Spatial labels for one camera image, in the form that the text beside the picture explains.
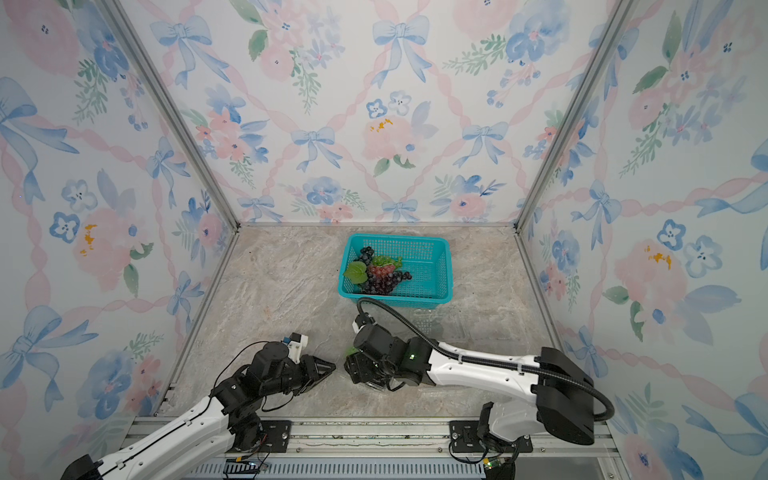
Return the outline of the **clear plastic clamshell container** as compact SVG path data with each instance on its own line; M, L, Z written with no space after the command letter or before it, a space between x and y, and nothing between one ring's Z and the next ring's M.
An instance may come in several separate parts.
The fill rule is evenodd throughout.
M395 364L389 352L364 352L351 347L345 357L344 370L354 384L380 391L394 391Z

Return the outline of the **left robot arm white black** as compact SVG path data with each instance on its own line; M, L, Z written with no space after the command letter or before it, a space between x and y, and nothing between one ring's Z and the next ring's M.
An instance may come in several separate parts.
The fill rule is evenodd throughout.
M261 342L251 362L214 382L208 396L138 442L98 460L84 455L63 479L179 479L231 449L255 450L266 435L258 411L277 394L293 398L326 380L336 365L283 341Z

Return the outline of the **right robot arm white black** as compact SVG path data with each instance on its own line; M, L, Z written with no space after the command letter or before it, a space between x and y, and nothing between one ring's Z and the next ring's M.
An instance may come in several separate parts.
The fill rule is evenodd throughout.
M486 403L479 437L511 443L546 432L574 445L594 442L596 423L612 403L561 351L544 347L518 357L464 350L425 336L402 340L370 324L359 328L345 370L355 384L394 391L401 386L466 387L506 397Z

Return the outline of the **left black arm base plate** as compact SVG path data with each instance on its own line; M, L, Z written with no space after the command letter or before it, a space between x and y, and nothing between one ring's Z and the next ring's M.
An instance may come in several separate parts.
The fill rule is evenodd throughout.
M293 423L290 420L255 419L240 422L234 434L232 451L238 453L286 453Z

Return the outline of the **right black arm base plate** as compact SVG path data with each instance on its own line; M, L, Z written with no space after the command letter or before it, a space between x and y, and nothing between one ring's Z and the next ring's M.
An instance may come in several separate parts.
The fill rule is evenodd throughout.
M481 438L478 420L452 420L448 422L448 428L449 451L453 454L470 455L486 452L490 456L494 456L533 452L531 439L526 436L512 442L496 439L490 434Z

